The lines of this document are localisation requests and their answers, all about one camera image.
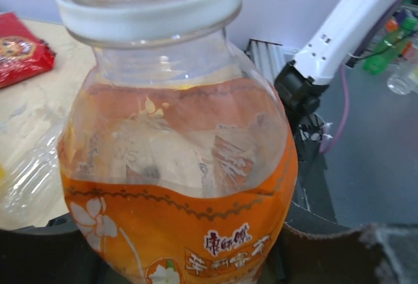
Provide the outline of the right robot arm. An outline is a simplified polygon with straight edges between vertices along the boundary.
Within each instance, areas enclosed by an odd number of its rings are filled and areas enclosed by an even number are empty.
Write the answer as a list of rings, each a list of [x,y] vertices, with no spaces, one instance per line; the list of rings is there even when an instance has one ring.
[[[319,106],[338,66],[401,0],[340,0],[278,75],[275,87],[292,125]],[[62,22],[82,42],[134,48],[193,35],[231,21],[242,0],[56,0]]]

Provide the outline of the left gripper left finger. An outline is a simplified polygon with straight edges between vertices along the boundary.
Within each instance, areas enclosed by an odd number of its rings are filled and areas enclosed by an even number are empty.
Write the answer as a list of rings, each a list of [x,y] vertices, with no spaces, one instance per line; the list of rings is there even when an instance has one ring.
[[[102,283],[106,271],[71,218],[1,230],[1,283]]]

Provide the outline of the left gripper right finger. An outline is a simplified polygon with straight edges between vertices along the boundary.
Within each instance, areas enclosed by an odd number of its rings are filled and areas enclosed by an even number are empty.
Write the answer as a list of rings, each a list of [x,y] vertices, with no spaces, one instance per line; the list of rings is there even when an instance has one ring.
[[[268,283],[416,283],[417,225],[351,229],[292,202],[267,275]]]

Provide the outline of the orange tea bottle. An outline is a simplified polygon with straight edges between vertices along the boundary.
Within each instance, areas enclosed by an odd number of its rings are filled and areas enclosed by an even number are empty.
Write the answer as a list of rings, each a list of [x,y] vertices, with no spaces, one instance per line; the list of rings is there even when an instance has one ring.
[[[256,283],[298,172],[283,105],[225,26],[242,0],[56,0],[92,47],[58,143],[69,211],[131,283]]]

